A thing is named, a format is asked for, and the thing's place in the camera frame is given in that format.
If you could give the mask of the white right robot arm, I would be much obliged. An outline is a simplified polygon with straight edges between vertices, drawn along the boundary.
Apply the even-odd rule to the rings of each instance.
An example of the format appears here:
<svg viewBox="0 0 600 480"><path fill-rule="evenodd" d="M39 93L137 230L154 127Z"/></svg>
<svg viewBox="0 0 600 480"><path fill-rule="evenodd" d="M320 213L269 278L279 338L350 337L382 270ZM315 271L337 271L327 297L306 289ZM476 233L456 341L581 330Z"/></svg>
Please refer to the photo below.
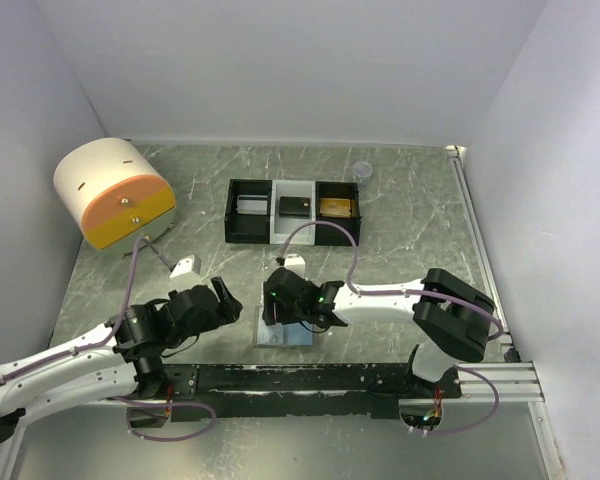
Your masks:
<svg viewBox="0 0 600 480"><path fill-rule="evenodd" d="M422 280L390 285L330 281L321 285L280 267L263 283L263 320L269 325L309 324L320 329L365 322L413 321L426 335L404 374L406 390L423 398L457 363L479 363L502 333L488 296L440 268Z"/></svg>

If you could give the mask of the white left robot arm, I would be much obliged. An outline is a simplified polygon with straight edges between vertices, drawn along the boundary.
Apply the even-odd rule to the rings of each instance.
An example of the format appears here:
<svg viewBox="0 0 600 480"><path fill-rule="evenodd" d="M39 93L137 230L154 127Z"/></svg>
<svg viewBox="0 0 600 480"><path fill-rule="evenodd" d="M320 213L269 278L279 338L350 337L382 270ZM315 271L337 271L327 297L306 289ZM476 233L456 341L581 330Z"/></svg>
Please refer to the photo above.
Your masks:
<svg viewBox="0 0 600 480"><path fill-rule="evenodd" d="M154 400L165 392L162 354L236 322L242 304L223 280L130 305L81 336L0 365L0 444L18 425L109 397Z"/></svg>

